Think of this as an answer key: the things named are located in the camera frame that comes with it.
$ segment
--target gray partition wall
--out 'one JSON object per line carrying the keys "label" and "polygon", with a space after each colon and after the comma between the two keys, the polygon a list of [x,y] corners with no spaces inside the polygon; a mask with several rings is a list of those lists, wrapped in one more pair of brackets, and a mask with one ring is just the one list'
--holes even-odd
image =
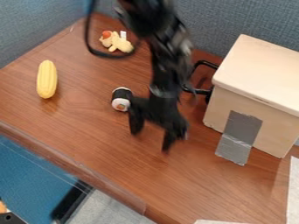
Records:
{"label": "gray partition wall", "polygon": [[[100,11],[114,15],[115,0]],[[176,0],[197,48],[226,56],[241,33],[299,51],[298,0]]]}

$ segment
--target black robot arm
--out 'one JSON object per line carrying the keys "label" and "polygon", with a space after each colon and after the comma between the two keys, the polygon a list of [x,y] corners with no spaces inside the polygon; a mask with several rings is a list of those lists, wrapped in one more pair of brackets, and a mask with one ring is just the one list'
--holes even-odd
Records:
{"label": "black robot arm", "polygon": [[[88,44],[88,30],[92,4],[87,18],[85,39],[88,50],[101,57]],[[205,94],[208,90],[192,89],[186,85],[195,68],[191,63],[192,44],[183,23],[176,16],[171,0],[118,0],[120,20],[140,39],[149,44],[152,62],[152,81],[149,98],[129,97],[129,126],[132,134],[139,133],[145,120],[165,129],[163,151],[167,151],[178,139],[186,136],[188,122],[177,109],[177,101],[182,90],[194,94]],[[125,56],[108,55],[109,58]]]}

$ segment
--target wooden box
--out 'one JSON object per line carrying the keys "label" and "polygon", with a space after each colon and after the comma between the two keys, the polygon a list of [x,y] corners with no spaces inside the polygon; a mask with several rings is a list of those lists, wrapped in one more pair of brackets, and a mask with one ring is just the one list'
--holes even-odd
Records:
{"label": "wooden box", "polygon": [[223,132],[231,110],[257,117],[254,147],[285,157],[299,137],[299,52],[240,35],[212,82],[205,125]]}

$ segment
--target toy food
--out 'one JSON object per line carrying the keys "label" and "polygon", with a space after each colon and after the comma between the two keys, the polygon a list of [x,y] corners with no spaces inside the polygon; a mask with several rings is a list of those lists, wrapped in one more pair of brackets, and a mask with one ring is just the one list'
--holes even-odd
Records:
{"label": "toy food", "polygon": [[110,47],[112,45],[112,32],[104,31],[99,41],[103,44],[103,46]]}
{"label": "toy food", "polygon": [[109,51],[112,53],[115,50],[120,50],[124,53],[130,53],[133,50],[132,44],[125,38],[120,38],[117,31],[104,31],[100,38],[100,42],[105,46],[109,47]]}
{"label": "toy food", "polygon": [[50,98],[55,94],[57,87],[56,66],[50,60],[44,60],[39,65],[37,78],[38,95],[44,99]]}

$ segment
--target wooden tabletop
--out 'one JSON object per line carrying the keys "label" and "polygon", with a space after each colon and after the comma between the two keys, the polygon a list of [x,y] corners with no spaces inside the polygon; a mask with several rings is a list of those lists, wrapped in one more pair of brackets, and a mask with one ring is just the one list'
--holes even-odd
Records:
{"label": "wooden tabletop", "polygon": [[[121,29],[113,19],[94,20],[93,42],[103,30]],[[82,32],[79,21],[0,71],[0,133],[158,223],[285,223],[289,159],[299,158],[298,148],[282,160],[253,149],[244,167],[217,157],[220,133],[202,123],[204,98],[195,105],[183,94],[179,107],[191,124],[189,140],[164,155],[160,128],[146,123],[141,135],[131,136],[128,115],[110,106],[120,86],[148,95],[148,47],[143,43],[130,59],[99,59],[87,51]],[[201,51],[194,59],[221,62]],[[36,93],[43,60],[52,60],[59,73],[58,92],[49,100]],[[212,73],[199,68],[193,81],[208,87]]]}

